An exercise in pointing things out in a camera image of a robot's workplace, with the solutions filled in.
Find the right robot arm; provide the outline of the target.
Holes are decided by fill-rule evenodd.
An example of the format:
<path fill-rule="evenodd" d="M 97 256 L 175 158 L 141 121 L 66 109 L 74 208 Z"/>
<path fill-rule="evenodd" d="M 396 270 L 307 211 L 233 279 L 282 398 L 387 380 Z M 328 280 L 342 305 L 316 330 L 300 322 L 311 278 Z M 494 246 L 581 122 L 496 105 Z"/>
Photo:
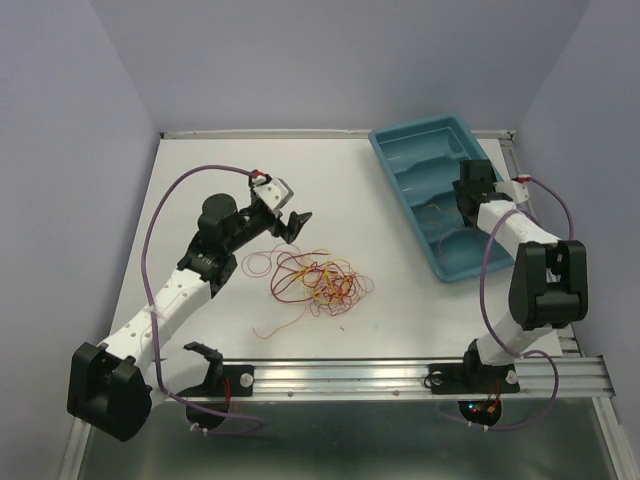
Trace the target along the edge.
<path fill-rule="evenodd" d="M 581 321 L 588 311 L 587 252 L 573 236 L 562 239 L 544 230 L 521 210 L 529 199 L 530 175 L 498 180 L 488 160 L 464 160 L 453 184 L 457 208 L 466 226 L 487 234 L 479 280 L 480 312 L 486 307 L 488 263 L 494 246 L 513 259 L 508 309 L 486 335 L 474 340 L 463 357 L 460 378 L 473 392 L 506 382 L 515 360 L 531 355 L 531 345 L 553 329 Z"/>

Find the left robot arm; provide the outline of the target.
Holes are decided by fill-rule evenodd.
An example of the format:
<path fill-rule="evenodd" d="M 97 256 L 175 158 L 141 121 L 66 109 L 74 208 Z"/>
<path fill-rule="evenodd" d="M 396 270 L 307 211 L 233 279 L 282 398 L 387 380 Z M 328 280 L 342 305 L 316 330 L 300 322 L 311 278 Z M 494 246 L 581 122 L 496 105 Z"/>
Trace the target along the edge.
<path fill-rule="evenodd" d="M 191 341 L 183 357 L 165 359 L 162 347 L 184 322 L 227 284 L 238 262 L 237 250 L 264 232 L 293 243 L 311 213 L 282 221 L 257 193 L 240 209 L 224 193 L 202 205 L 197 231 L 185 255 L 158 292 L 143 283 L 146 305 L 123 327 L 97 345 L 83 343 L 71 360 L 67 411 L 119 441 L 133 438 L 151 411 L 168 399 L 201 412 L 192 427 L 218 434 L 230 410 L 233 388 L 249 367 L 224 373 L 222 354 Z"/>

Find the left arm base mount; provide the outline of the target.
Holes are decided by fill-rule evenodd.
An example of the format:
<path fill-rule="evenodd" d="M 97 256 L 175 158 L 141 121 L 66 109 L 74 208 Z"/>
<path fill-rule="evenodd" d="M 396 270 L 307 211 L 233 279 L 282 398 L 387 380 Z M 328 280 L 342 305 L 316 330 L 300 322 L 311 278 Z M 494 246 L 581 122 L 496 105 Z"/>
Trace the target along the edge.
<path fill-rule="evenodd" d="M 255 367 L 251 364 L 226 363 L 217 349 L 203 343 L 190 342 L 183 346 L 186 359 L 177 374 L 174 391 L 184 397 L 251 397 Z"/>

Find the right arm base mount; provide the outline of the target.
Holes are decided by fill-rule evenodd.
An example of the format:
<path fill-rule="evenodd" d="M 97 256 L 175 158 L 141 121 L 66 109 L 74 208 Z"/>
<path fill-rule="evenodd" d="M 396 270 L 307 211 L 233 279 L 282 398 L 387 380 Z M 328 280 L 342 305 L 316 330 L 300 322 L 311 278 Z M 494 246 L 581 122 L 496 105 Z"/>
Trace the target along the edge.
<path fill-rule="evenodd" d="M 513 364 L 489 366 L 477 352 L 467 351 L 461 362 L 431 363 L 423 385 L 435 395 L 488 395 L 520 392 Z"/>

